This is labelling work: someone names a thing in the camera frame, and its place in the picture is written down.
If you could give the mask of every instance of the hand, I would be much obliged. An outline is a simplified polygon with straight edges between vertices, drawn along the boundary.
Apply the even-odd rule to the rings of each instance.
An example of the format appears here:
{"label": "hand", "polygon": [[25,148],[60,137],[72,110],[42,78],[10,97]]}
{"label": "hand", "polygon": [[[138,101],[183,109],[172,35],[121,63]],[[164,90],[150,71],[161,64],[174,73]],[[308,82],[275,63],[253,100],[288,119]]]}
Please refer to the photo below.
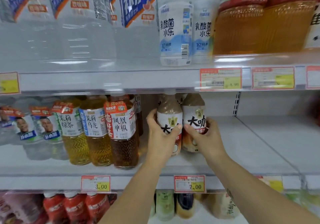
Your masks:
{"label": "hand", "polygon": [[184,125],[185,130],[195,140],[200,152],[204,155],[207,163],[220,157],[228,156],[223,146],[219,127],[216,121],[207,118],[206,134],[199,134],[191,125]]}
{"label": "hand", "polygon": [[157,109],[152,110],[146,117],[149,126],[148,152],[146,161],[155,163],[161,168],[165,167],[174,150],[174,143],[180,134],[182,125],[174,127],[170,134],[166,135],[156,121]]}

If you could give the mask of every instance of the person's right hand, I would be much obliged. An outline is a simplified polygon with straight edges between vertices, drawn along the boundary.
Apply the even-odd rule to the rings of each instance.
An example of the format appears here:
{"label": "person's right hand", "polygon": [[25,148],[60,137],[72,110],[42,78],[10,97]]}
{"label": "person's right hand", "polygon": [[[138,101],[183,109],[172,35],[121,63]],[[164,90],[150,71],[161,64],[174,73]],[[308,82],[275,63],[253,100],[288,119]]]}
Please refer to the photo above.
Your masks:
{"label": "person's right hand", "polygon": [[218,157],[226,157],[227,153],[222,143],[217,122],[207,118],[207,127],[209,128],[207,133],[201,135],[191,125],[184,125],[185,130],[194,138],[198,149],[204,155],[207,162]]}

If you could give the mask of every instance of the red bottle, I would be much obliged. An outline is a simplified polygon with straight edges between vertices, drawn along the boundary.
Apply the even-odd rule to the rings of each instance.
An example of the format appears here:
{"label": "red bottle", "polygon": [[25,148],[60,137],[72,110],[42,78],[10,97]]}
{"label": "red bottle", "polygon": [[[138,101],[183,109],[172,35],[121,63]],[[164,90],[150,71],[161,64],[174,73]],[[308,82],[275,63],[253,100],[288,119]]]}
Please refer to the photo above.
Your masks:
{"label": "red bottle", "polygon": [[77,192],[65,193],[64,207],[72,224],[86,224],[89,214],[86,207],[86,195]]}
{"label": "red bottle", "polygon": [[44,193],[44,196],[45,199],[43,200],[43,207],[49,216],[49,221],[52,222],[52,224],[70,223],[66,209],[63,205],[63,201],[65,199],[63,194],[47,192]]}
{"label": "red bottle", "polygon": [[85,203],[88,208],[90,220],[93,223],[98,223],[106,211],[110,208],[107,194],[97,194],[96,192],[88,193]]}

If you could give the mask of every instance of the price tag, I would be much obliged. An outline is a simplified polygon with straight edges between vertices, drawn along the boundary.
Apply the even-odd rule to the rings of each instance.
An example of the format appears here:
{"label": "price tag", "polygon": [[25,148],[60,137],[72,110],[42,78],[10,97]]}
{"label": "price tag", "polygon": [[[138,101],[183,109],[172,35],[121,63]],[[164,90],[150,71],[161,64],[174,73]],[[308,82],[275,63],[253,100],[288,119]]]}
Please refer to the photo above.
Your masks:
{"label": "price tag", "polygon": [[21,93],[17,72],[0,73],[0,94]]}
{"label": "price tag", "polygon": [[242,68],[200,69],[201,91],[239,90],[242,88]]}
{"label": "price tag", "polygon": [[294,89],[294,67],[254,67],[253,89]]}
{"label": "price tag", "polygon": [[206,193],[205,175],[174,176],[174,192]]}
{"label": "price tag", "polygon": [[306,67],[306,83],[307,89],[320,88],[320,66],[310,65]]}
{"label": "price tag", "polygon": [[81,177],[81,191],[110,192],[109,175],[83,175]]}
{"label": "price tag", "polygon": [[282,176],[257,176],[265,184],[278,192],[283,192],[283,181]]}

